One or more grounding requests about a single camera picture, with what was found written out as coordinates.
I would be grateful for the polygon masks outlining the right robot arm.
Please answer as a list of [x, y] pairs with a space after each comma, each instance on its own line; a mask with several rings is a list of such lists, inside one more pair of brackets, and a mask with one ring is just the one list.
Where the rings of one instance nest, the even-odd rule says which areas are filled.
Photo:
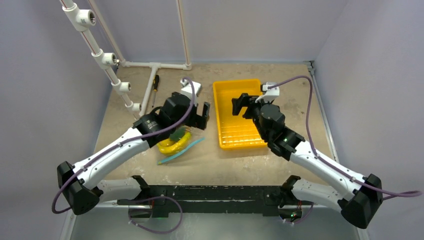
[[383, 203], [382, 182], [374, 174], [364, 176], [320, 155], [303, 136], [285, 125], [279, 106], [266, 103], [257, 95], [242, 93], [233, 98], [232, 115], [246, 111], [260, 137], [273, 154], [299, 165], [322, 179], [326, 185], [311, 183], [291, 175], [281, 187], [281, 205], [311, 202], [331, 208], [353, 226], [366, 229]]

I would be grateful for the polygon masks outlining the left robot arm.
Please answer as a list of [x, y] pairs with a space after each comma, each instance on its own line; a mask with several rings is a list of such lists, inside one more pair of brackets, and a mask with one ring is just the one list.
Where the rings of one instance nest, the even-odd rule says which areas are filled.
[[104, 201], [127, 199], [138, 205], [146, 203], [149, 191], [141, 177], [114, 181], [108, 187], [105, 186], [105, 176], [132, 157], [168, 139], [179, 127], [205, 130], [210, 107], [210, 103], [204, 102], [202, 114], [198, 115], [195, 101], [173, 92], [163, 106], [155, 107], [140, 117], [123, 135], [101, 151], [74, 164], [62, 162], [56, 169], [59, 192], [53, 199], [52, 212], [61, 213], [56, 209], [60, 195], [64, 196], [68, 209], [75, 215], [85, 214]]

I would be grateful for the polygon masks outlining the green avocado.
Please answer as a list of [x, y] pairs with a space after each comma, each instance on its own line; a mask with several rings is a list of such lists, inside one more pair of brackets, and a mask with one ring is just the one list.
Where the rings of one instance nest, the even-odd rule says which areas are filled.
[[169, 139], [173, 142], [178, 142], [186, 134], [184, 127], [176, 129], [170, 136]]

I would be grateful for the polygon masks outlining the clear zip top bag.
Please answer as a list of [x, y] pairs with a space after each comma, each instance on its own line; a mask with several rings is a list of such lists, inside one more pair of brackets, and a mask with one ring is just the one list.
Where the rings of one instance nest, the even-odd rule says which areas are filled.
[[164, 165], [183, 154], [192, 147], [205, 140], [205, 137], [193, 127], [182, 126], [173, 132], [168, 138], [160, 141], [156, 146], [158, 151], [164, 155], [156, 164]]

